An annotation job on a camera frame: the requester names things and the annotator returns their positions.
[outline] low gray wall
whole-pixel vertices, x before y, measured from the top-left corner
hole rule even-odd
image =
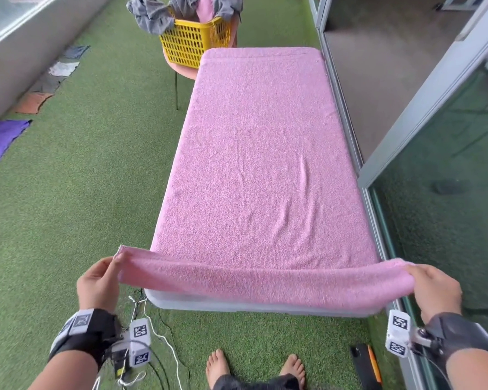
[[[108,0],[53,0],[0,41],[0,116]]]

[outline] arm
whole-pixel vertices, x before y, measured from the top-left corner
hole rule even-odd
[[[443,271],[429,266],[405,268],[415,279],[414,295],[427,324],[443,312],[461,314],[461,286]],[[447,373],[454,390],[488,390],[488,352],[481,349],[456,351],[447,361]]]
[[[119,296],[117,275],[123,259],[123,255],[104,258],[78,279],[80,309],[101,308],[114,313]],[[28,390],[91,390],[98,371],[98,364],[90,354],[66,350],[47,363]]]

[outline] person's left hand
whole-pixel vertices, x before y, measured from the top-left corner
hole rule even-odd
[[[102,258],[92,265],[76,284],[79,309],[100,308],[114,314],[119,297],[119,274],[124,255]]]

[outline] pink cloth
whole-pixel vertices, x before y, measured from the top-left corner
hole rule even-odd
[[[312,48],[208,50],[151,250],[124,283],[233,301],[360,310],[412,291],[379,262],[324,60]]]
[[[197,4],[197,16],[199,22],[208,23],[213,19],[213,0],[199,0]]]

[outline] orange cloth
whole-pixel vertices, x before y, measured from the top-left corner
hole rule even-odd
[[[45,100],[52,96],[53,94],[51,93],[26,93],[14,107],[14,111],[16,113],[35,115],[38,113]]]

